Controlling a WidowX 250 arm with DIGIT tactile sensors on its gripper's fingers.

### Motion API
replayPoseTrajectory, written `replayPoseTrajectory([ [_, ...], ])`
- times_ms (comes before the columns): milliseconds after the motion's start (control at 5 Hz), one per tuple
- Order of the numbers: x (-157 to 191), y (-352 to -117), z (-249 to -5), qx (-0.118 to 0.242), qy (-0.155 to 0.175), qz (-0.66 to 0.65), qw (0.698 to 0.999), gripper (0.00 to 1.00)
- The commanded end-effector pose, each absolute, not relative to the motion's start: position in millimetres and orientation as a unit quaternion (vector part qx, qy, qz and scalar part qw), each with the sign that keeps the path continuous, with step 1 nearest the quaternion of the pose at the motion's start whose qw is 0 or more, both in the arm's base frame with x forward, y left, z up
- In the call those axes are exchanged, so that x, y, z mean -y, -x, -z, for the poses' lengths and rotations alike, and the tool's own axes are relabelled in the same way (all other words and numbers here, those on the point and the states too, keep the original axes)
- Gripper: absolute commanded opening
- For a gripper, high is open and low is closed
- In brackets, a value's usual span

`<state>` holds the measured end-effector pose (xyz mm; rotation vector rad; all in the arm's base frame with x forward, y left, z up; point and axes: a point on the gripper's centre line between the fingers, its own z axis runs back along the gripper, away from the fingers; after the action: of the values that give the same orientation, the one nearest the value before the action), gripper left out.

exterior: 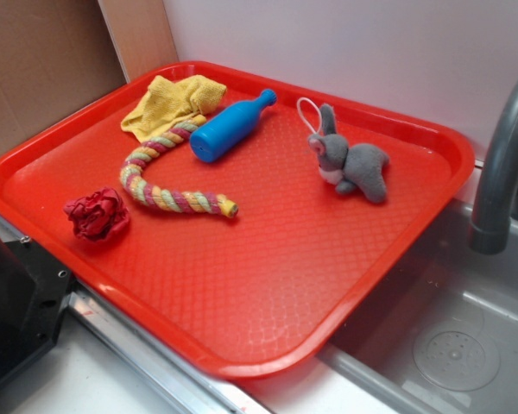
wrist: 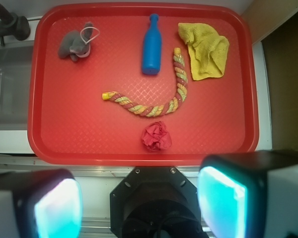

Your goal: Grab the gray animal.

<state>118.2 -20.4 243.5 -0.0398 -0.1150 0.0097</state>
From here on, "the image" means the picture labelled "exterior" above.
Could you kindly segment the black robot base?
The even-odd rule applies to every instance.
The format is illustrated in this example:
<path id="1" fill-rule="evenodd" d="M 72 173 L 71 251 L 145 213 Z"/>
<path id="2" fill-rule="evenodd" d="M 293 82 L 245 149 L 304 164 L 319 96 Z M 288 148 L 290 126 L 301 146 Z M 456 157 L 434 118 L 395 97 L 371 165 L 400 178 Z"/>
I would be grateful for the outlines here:
<path id="1" fill-rule="evenodd" d="M 72 288 L 39 243 L 0 239 L 0 388 L 56 345 Z"/>

